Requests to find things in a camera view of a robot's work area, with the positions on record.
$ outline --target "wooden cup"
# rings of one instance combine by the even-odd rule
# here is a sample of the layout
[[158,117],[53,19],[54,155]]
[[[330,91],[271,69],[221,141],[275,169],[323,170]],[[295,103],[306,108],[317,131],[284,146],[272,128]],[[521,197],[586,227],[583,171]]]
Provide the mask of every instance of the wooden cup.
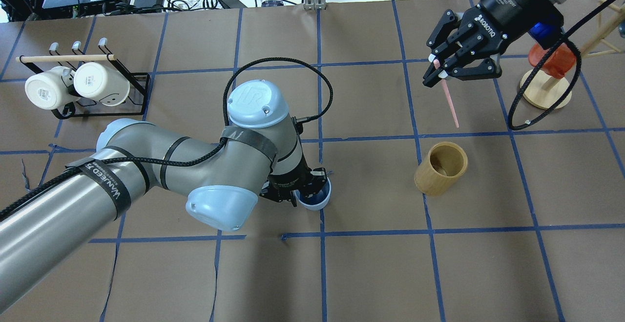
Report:
[[460,146],[439,142],[417,167],[415,185],[425,195],[442,195],[466,172],[468,164],[467,154]]

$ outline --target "wooden base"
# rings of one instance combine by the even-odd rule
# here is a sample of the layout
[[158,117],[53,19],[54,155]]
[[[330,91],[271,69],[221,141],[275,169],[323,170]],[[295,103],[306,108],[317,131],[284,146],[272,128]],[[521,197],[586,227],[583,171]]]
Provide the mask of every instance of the wooden base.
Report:
[[[529,77],[531,72],[532,71],[530,70],[523,75],[520,86],[522,86],[525,80],[527,80],[527,77]],[[554,104],[554,102],[556,102],[566,91],[566,88],[569,87],[569,81],[566,78],[558,80],[558,82],[556,82],[552,87],[546,86],[549,78],[551,77],[547,75],[547,73],[539,70],[536,77],[534,77],[534,80],[529,83],[525,93],[523,93],[523,97],[533,106],[542,109],[551,107],[551,105]],[[571,100],[571,95],[572,93],[569,93],[566,99],[564,99],[564,101],[562,101],[556,109],[566,106],[566,104],[568,104]]]

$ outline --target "black metal rack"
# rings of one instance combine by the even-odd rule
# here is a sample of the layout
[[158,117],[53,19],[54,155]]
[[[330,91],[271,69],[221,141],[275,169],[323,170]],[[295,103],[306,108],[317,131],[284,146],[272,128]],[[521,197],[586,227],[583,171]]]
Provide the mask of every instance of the black metal rack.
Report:
[[[100,102],[82,97],[76,102],[70,102],[66,104],[62,110],[54,109],[52,114],[58,119],[69,119],[74,117],[107,117],[107,116],[122,116],[122,115],[143,115],[147,106],[147,93],[150,83],[149,73],[131,73],[125,65],[117,59],[117,57],[106,46],[107,39],[102,38],[98,42],[98,48],[103,53],[102,55],[86,55],[80,48],[81,42],[76,41],[72,46],[72,53],[74,55],[61,55],[58,52],[58,43],[54,42],[50,45],[48,53],[54,57],[53,60],[47,56],[35,56],[25,57],[19,56],[17,60],[24,66],[29,68],[32,72],[38,74],[43,73],[44,70],[39,68],[36,62],[56,62],[61,66],[65,66],[62,62],[71,67],[74,71],[78,69],[70,62],[87,62],[87,61],[107,61],[117,71],[125,77],[131,84],[130,93],[126,101],[115,107],[104,106]],[[107,110],[113,109],[114,112],[107,112]]]

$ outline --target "pink stick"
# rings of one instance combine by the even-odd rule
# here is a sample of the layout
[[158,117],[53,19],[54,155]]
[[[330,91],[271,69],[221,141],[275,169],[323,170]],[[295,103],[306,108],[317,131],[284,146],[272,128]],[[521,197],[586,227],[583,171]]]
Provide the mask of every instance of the pink stick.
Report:
[[[440,68],[440,62],[438,59],[435,59],[432,62],[436,69]],[[440,81],[442,85],[442,90],[445,92],[445,97],[447,98],[447,104],[449,104],[449,110],[451,110],[451,116],[454,118],[454,124],[456,124],[456,128],[460,128],[460,124],[458,124],[458,117],[456,117],[456,109],[454,108],[454,102],[451,100],[451,95],[449,94],[449,88],[447,87],[447,80],[442,79]]]

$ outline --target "robotiq logo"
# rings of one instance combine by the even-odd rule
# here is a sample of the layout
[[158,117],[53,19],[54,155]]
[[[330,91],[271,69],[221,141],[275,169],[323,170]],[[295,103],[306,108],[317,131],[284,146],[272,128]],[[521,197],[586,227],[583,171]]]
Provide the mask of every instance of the robotiq logo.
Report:
[[482,24],[482,26],[484,26],[484,28],[486,29],[488,34],[491,35],[491,37],[495,37],[494,30],[491,28],[491,25],[486,20],[484,20],[484,18],[482,18],[482,14],[475,17],[475,21],[478,21],[480,24]]

